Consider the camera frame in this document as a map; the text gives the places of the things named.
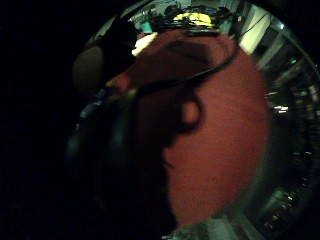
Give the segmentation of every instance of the light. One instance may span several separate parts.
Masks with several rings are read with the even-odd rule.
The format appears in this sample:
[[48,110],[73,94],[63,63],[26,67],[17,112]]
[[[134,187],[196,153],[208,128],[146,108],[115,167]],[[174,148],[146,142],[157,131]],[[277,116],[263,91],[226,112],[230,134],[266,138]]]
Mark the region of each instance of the light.
[[210,16],[203,13],[182,13],[177,15],[173,20],[178,21],[182,20],[185,17],[189,18],[189,20],[196,25],[202,25],[207,27],[213,26],[213,24],[211,23]]
[[151,42],[157,37],[158,33],[152,33],[150,35],[147,35],[143,38],[140,38],[135,45],[135,49],[132,50],[133,56],[138,56],[140,52],[145,49],[147,46],[151,44]]

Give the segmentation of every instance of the ear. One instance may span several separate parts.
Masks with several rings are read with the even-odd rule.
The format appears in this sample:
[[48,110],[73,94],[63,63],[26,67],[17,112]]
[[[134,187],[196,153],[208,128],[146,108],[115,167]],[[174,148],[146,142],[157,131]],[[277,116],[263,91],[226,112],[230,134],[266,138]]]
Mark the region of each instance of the ear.
[[93,46],[80,53],[73,63],[73,84],[84,97],[91,97],[99,90],[103,61],[102,48]]

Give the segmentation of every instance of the headphone ear cup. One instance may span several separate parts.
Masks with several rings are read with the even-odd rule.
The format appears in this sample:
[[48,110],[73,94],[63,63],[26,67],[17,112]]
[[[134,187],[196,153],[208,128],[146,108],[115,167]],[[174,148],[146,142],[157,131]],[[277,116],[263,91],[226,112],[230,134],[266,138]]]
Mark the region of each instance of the headphone ear cup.
[[84,97],[92,97],[100,88],[104,55],[99,46],[92,46],[78,55],[73,63],[73,84]]

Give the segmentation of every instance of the dark background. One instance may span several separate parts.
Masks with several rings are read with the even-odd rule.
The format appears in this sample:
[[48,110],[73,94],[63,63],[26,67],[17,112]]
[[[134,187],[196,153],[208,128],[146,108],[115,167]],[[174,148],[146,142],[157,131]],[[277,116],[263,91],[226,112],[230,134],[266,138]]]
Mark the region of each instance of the dark background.
[[[135,1],[1,1],[0,239],[94,239],[95,221],[82,221],[82,199],[64,173],[65,143],[85,103],[72,87],[71,66],[87,39],[128,2]],[[320,63],[316,1],[262,5]],[[283,239],[320,237],[319,196]]]

